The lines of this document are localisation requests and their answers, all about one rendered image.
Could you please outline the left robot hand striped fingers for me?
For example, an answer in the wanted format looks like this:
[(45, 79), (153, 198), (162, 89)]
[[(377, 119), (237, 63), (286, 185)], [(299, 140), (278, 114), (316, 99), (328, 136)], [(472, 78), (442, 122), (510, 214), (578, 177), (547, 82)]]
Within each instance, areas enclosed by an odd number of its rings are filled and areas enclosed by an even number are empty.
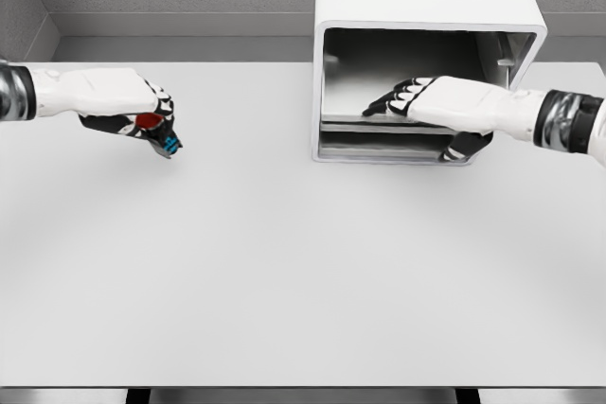
[(80, 123), (90, 130), (147, 142), (139, 137), (135, 117), (145, 113), (175, 114), (171, 95), (132, 68), (74, 70), (63, 73), (61, 81), (73, 97)]

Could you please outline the load switch with red knob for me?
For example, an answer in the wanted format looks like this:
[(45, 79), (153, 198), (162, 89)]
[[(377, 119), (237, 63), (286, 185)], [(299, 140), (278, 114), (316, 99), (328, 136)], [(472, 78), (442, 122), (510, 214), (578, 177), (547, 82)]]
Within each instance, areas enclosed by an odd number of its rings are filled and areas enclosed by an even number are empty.
[(154, 151), (164, 158), (170, 159), (183, 146), (173, 128), (172, 114), (139, 114), (134, 124), (140, 133), (139, 137), (150, 143)]

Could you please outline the right robot hand striped fingers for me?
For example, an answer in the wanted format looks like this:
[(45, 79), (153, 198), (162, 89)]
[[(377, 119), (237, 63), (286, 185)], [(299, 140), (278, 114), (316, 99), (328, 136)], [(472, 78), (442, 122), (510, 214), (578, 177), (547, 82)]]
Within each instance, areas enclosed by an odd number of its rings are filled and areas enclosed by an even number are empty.
[(491, 143), (495, 123), (489, 107), (507, 93), (501, 87), (471, 79), (417, 77), (397, 83), (370, 102), (362, 116), (389, 114), (450, 129), (454, 138), (439, 154), (439, 161), (461, 163)]

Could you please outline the grey sliding cabinet drawer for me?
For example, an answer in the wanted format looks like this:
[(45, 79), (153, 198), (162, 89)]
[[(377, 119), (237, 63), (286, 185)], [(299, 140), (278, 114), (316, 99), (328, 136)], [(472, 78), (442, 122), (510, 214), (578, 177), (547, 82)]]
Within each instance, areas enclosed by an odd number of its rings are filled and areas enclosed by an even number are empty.
[(398, 115), (375, 114), (372, 116), (323, 116), (314, 129), (318, 132), (354, 132), (386, 134), (437, 134), (454, 135), (455, 131)]

